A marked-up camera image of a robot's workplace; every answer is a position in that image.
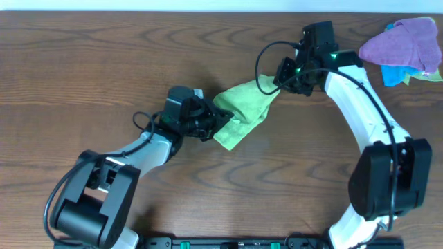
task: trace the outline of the green cloth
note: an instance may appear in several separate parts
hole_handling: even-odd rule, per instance
[[[410,79],[411,75],[406,73],[406,77],[404,78],[404,84],[407,84],[409,86],[409,79]],[[432,82],[441,82],[443,81],[442,76],[440,75],[440,72],[437,69],[437,72],[435,73],[418,73],[416,75],[412,75],[412,77],[414,77],[415,79],[418,80],[427,80],[427,81],[432,81]]]
[[[274,76],[259,77],[260,86],[266,92],[276,88],[273,80]],[[232,150],[252,129],[263,122],[268,115],[271,102],[279,92],[265,95],[258,90],[255,80],[252,80],[215,96],[214,104],[232,111],[234,117],[214,135],[214,139],[223,147]]]

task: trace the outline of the black cable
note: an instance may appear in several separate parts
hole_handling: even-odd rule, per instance
[[[275,88],[274,90],[272,90],[271,92],[265,92],[263,91],[262,87],[260,86],[260,83],[258,82],[258,62],[260,61],[261,56],[263,55],[263,53],[266,51],[266,49],[268,49],[269,47],[276,45],[276,44],[287,44],[290,45],[291,47],[300,50],[300,44],[296,43],[296,42],[290,42],[290,41],[275,41],[272,42],[268,45],[266,45],[262,51],[258,54],[257,56],[257,60],[255,61],[255,82],[257,83],[257,87],[258,90],[260,90],[260,92],[262,92],[265,95],[273,95],[274,93],[276,93],[278,90],[280,90],[282,87],[284,87],[286,84],[289,83],[289,81],[286,81],[285,83],[281,84],[280,86],[277,86],[277,88]]]
[[[69,242],[65,242],[61,239],[57,239],[54,234],[51,232],[51,229],[49,228],[49,224],[48,224],[48,214],[49,214],[49,208],[51,207],[51,203],[54,200],[55,194],[57,194],[58,190],[61,188],[61,186],[63,185],[63,183],[65,183],[68,179],[70,179],[70,177],[72,177],[72,175],[74,175],[80,168],[84,167],[87,163],[91,163],[93,161],[97,161],[97,160],[101,160],[104,159],[106,157],[126,157],[130,154],[135,153],[136,151],[138,151],[139,149],[143,148],[145,145],[147,145],[151,139],[152,136],[154,135],[155,132],[155,122],[154,119],[151,115],[149,115],[148,113],[144,113],[142,111],[137,111],[133,116],[132,116],[132,120],[134,122],[134,124],[140,128],[136,123],[135,123],[135,116],[137,116],[138,114],[143,114],[144,116],[146,116],[147,118],[149,118],[150,122],[148,123],[147,126],[149,126],[150,124],[150,128],[151,128],[151,134],[148,138],[146,138],[141,144],[137,145],[135,148],[130,149],[129,151],[122,151],[120,153],[113,153],[113,154],[100,154],[97,156],[92,156],[91,158],[88,158],[76,165],[74,165],[74,167],[72,169],[70,169],[63,177],[62,179],[60,179],[60,181],[57,183],[57,185],[54,187],[53,191],[51,192],[51,194],[49,195],[49,198],[46,202],[45,208],[44,208],[44,214],[43,214],[43,226],[44,226],[44,230],[46,232],[46,234],[48,235],[48,237],[54,242],[54,243],[58,243],[58,244],[62,244],[65,246],[75,246],[75,247],[80,247],[80,246],[85,246],[81,243],[69,243]]]
[[[375,238],[377,238],[378,233],[380,232],[380,230],[382,229],[382,225],[381,224],[377,224],[377,227],[375,228],[374,233],[372,234],[372,236],[365,242],[361,242],[361,243],[357,243],[355,246],[350,247],[349,249],[359,249],[361,246],[364,245],[369,245],[370,243],[372,243]]]
[[[311,241],[309,240],[309,238],[304,234],[304,233],[302,233],[302,232],[292,232],[290,235],[288,235],[287,237],[286,237],[286,239],[284,239],[284,246],[287,246],[287,240],[290,238],[290,237],[292,237],[292,235],[295,235],[295,234],[298,234],[298,235],[301,235],[301,236],[303,236],[305,239],[306,239],[306,241],[307,241],[307,243],[311,246],[311,248],[312,249],[316,249],[316,247],[311,243]]]

